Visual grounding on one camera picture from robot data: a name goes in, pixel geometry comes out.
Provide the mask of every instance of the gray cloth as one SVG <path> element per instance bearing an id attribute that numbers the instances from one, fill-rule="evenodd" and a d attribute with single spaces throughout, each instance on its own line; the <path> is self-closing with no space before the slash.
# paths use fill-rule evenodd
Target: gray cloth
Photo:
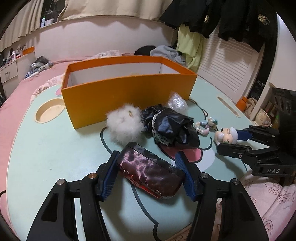
<path id="1" fill-rule="evenodd" d="M 166 45 L 160 45 L 157 48 L 151 50 L 150 56 L 165 57 L 182 65 L 183 67 L 186 67 L 186 58 L 182 55 L 179 55 L 177 50 Z"/>

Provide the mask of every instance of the silver bolt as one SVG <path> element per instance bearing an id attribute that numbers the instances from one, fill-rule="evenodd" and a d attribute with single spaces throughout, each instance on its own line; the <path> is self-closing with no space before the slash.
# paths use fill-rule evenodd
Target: silver bolt
<path id="1" fill-rule="evenodd" d="M 234 178 L 234 179 L 232 180 L 232 183 L 233 183 L 234 185 L 239 185 L 239 180 L 236 179 L 236 178 Z"/>
<path id="2" fill-rule="evenodd" d="M 202 173 L 200 174 L 200 176 L 201 176 L 202 178 L 204 178 L 204 179 L 207 179 L 207 178 L 209 177 L 209 174 L 207 174 L 206 172 L 202 172 Z"/>
<path id="3" fill-rule="evenodd" d="M 90 179 L 96 178 L 96 173 L 92 172 L 91 174 L 89 174 L 89 178 Z"/>
<path id="4" fill-rule="evenodd" d="M 65 183 L 65 180 L 64 179 L 59 179 L 58 181 L 57 181 L 57 184 L 58 185 L 63 185 Z"/>

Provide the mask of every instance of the figurine head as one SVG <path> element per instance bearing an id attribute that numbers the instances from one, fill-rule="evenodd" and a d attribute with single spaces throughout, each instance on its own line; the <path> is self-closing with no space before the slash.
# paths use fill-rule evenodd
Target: figurine head
<path id="1" fill-rule="evenodd" d="M 233 127 L 223 128 L 221 131 L 215 133 L 214 141 L 219 145 L 220 143 L 236 144 L 237 130 Z"/>
<path id="2" fill-rule="evenodd" d="M 209 126 L 213 127 L 213 126 L 216 126 L 218 124 L 218 121 L 216 119 L 210 117 L 210 118 L 207 119 L 207 124 Z"/>

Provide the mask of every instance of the orange box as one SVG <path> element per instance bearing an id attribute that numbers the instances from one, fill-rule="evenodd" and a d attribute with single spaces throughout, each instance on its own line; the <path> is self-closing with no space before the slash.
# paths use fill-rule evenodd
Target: orange box
<path id="1" fill-rule="evenodd" d="M 33 51 L 35 51 L 35 46 L 23 50 L 22 54 L 25 55 L 28 53 L 32 53 Z"/>
<path id="2" fill-rule="evenodd" d="M 188 100 L 197 75 L 162 57 L 121 56 L 69 64 L 62 95 L 75 129 L 106 119 L 125 103 L 144 109 L 172 91 Z"/>

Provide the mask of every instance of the beige curtain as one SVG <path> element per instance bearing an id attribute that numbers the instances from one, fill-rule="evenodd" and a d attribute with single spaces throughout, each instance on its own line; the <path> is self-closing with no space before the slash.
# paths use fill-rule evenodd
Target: beige curtain
<path id="1" fill-rule="evenodd" d="M 31 0 L 15 16 L 0 39 L 0 52 L 17 42 L 20 37 L 40 28 L 44 0 Z"/>
<path id="2" fill-rule="evenodd" d="M 96 15 L 134 16 L 158 20 L 173 0 L 66 0 L 60 20 Z"/>

